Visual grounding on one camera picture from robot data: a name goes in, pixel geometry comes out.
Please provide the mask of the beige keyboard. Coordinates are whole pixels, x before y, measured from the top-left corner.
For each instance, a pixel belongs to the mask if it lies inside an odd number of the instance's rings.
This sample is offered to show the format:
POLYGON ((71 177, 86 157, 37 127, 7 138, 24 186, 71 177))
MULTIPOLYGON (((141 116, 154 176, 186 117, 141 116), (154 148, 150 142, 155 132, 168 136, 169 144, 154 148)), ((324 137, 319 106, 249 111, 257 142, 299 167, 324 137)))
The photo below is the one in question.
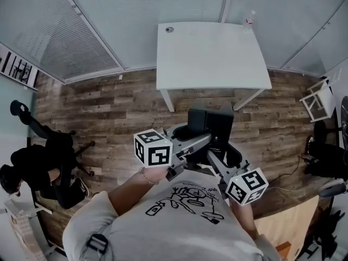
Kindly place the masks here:
POLYGON ((25 216, 10 216, 11 227, 17 236, 22 249, 29 261, 47 261, 42 249, 40 248, 29 220, 25 216))

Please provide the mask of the black plastic box-shaped part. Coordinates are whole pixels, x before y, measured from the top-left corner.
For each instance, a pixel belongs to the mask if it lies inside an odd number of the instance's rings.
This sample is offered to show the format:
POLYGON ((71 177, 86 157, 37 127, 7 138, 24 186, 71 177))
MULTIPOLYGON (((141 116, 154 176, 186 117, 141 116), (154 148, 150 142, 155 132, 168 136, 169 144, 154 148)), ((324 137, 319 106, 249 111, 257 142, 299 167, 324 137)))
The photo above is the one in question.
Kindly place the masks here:
POLYGON ((230 109, 191 108, 188 111, 188 132, 191 137, 211 134, 210 143, 187 157, 188 162, 209 165, 207 151, 212 151, 220 160, 232 166, 240 159, 240 153, 229 144, 234 120, 230 109))

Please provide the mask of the dark round table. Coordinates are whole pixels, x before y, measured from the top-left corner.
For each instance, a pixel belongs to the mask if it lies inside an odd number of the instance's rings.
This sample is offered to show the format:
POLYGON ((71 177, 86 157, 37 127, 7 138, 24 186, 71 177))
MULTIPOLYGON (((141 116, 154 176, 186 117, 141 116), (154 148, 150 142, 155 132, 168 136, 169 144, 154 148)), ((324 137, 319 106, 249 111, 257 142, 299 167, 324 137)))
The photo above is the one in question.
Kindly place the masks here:
POLYGON ((314 124, 314 139, 325 142, 329 133, 342 133, 343 142, 348 144, 348 96, 343 97, 341 102, 341 127, 327 129, 323 121, 314 124))

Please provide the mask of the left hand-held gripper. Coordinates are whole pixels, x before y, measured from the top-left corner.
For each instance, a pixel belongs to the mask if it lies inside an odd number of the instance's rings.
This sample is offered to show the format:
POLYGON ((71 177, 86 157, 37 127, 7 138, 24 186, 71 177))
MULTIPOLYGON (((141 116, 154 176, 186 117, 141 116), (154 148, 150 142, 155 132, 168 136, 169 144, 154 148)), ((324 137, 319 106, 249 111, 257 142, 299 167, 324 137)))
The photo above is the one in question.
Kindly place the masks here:
POLYGON ((187 166, 186 155, 210 143, 212 135, 205 133, 189 140, 181 140, 172 132, 160 133, 154 129, 134 134, 134 154, 142 168, 167 166, 166 179, 173 180, 187 166))

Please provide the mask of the white table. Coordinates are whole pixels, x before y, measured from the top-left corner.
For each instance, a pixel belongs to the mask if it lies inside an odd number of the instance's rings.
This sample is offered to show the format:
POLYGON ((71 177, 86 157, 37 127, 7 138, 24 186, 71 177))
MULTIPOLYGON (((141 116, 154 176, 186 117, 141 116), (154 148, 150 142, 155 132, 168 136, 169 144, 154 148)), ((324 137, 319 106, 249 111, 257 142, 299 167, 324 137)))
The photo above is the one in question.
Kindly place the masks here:
POLYGON ((156 88, 173 112, 169 90, 253 90, 233 106, 239 110, 272 85, 253 30, 243 32, 231 23, 175 22, 158 25, 156 88))

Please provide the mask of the clear plastic water bottle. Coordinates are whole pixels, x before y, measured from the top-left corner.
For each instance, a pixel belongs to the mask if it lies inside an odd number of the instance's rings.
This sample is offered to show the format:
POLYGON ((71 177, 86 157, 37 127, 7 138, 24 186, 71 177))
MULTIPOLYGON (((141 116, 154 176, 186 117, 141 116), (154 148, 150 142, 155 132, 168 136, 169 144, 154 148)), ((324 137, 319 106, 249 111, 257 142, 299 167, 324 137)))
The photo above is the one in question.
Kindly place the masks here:
POLYGON ((250 13, 245 17, 243 23, 243 32, 249 32, 252 30, 255 15, 256 12, 254 10, 251 10, 250 13))

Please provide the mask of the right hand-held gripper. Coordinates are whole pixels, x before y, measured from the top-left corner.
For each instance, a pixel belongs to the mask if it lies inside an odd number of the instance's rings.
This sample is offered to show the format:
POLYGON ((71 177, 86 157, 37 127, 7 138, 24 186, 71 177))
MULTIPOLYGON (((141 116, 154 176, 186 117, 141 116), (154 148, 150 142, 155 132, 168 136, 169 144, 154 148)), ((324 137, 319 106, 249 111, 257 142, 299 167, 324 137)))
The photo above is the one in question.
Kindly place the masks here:
POLYGON ((261 169, 234 143, 229 144, 222 161, 211 150, 207 151, 207 159, 220 177, 218 187, 225 200, 245 206, 260 199, 269 186, 261 169))

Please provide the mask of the black office chair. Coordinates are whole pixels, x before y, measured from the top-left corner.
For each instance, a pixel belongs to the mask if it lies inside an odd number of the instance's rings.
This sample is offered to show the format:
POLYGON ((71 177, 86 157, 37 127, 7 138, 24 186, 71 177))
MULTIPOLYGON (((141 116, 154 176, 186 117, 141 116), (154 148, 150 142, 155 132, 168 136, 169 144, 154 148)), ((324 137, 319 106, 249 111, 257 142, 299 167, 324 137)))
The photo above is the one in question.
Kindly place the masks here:
POLYGON ((317 250, 321 249, 321 260, 329 261, 338 249, 336 236, 333 235, 338 222, 345 216, 344 212, 337 211, 331 213, 334 197, 348 192, 348 181, 335 179, 327 182, 319 190, 320 198, 330 198, 330 205, 325 210, 320 210, 320 218, 317 223, 309 228, 309 234, 305 238, 301 252, 297 256, 300 258, 306 254, 307 258, 312 257, 317 250))
POLYGON ((90 177, 95 175, 93 170, 87 171, 84 166, 77 161, 77 158, 82 157, 84 151, 89 147, 95 146, 94 141, 91 141, 89 144, 75 151, 73 148, 73 136, 76 132, 74 130, 69 133, 63 133, 61 131, 54 131, 48 126, 42 125, 31 115, 29 108, 18 100, 13 100, 11 102, 10 112, 13 116, 18 116, 20 121, 28 126, 38 137, 47 140, 50 145, 53 145, 57 155, 68 157, 70 164, 73 164, 73 169, 76 167, 90 177))

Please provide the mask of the white stool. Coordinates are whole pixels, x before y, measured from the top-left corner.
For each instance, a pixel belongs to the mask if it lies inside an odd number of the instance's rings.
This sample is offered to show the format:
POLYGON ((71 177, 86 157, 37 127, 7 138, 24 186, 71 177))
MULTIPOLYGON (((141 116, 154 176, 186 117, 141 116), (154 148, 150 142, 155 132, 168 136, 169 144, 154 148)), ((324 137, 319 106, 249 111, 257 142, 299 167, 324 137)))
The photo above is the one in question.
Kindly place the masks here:
POLYGON ((322 79, 309 87, 309 94, 300 99, 311 123, 332 117, 335 110, 335 99, 331 90, 333 81, 333 76, 322 79))

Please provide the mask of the framed black-and-white picture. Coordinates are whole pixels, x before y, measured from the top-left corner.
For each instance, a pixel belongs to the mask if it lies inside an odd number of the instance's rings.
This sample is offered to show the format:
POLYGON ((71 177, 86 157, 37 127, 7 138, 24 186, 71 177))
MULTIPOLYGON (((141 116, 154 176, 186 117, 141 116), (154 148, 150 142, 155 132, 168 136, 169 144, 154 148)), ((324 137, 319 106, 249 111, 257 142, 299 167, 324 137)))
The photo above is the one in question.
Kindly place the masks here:
POLYGON ((0 42, 0 74, 37 91, 39 70, 0 42))

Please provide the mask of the person's right forearm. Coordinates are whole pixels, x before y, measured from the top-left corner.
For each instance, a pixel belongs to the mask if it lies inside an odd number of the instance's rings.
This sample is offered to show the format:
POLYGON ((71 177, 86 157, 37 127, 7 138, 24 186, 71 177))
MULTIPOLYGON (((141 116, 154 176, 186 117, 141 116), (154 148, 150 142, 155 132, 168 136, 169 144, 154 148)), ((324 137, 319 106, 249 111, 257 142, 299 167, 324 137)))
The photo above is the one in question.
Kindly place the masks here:
POLYGON ((241 227, 253 240, 256 240, 259 233, 254 222, 252 206, 250 204, 241 206, 231 199, 229 199, 229 206, 241 227))

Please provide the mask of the grey printed t-shirt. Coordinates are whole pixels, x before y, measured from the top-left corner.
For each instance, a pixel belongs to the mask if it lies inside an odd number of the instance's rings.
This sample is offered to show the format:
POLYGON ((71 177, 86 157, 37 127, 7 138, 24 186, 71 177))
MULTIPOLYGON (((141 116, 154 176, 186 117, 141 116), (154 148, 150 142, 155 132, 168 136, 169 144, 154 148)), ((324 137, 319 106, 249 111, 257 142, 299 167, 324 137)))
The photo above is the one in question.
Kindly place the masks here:
POLYGON ((264 235, 253 240, 241 227, 214 176, 185 171, 164 178, 120 216, 109 192, 69 220, 62 238, 69 261, 281 261, 264 235), (104 255, 87 248, 93 234, 108 239, 104 255))

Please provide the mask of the person's left forearm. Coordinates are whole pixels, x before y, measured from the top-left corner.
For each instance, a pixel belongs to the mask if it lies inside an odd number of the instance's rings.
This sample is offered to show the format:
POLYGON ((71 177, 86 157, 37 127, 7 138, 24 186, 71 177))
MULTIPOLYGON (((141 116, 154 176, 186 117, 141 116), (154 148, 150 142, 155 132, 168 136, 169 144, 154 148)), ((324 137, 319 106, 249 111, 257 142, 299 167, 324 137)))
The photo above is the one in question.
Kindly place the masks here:
POLYGON ((141 168, 121 186, 108 193, 108 198, 120 216, 131 210, 167 175, 167 166, 141 168))

